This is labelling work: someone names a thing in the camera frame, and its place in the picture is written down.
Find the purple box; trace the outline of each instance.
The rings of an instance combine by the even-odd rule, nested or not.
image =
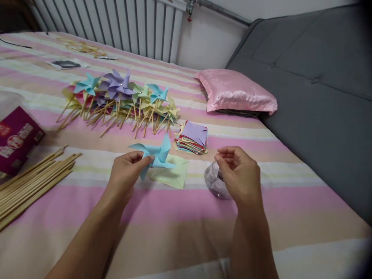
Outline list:
[[[41,127],[21,107],[0,122],[0,178],[15,176],[28,155],[45,136]]]

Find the left hand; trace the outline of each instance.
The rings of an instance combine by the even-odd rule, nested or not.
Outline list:
[[[105,190],[106,196],[125,204],[133,196],[134,184],[141,171],[149,165],[154,156],[142,158],[143,152],[133,151],[116,157],[111,169],[110,180]]]

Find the gray cushion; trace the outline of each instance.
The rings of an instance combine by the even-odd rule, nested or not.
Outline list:
[[[358,5],[260,20],[227,69],[271,92],[264,124],[369,224],[372,57]]]

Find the white wall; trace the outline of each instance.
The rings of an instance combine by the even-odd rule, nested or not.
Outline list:
[[[357,0],[211,0],[251,21],[301,14],[356,3]],[[194,69],[224,68],[246,27],[204,7],[184,15],[177,64]]]

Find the forearm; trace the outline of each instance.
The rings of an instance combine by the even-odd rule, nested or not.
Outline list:
[[[240,204],[238,211],[231,251],[233,278],[278,278],[262,205]]]
[[[47,278],[101,278],[124,207],[104,194]]]

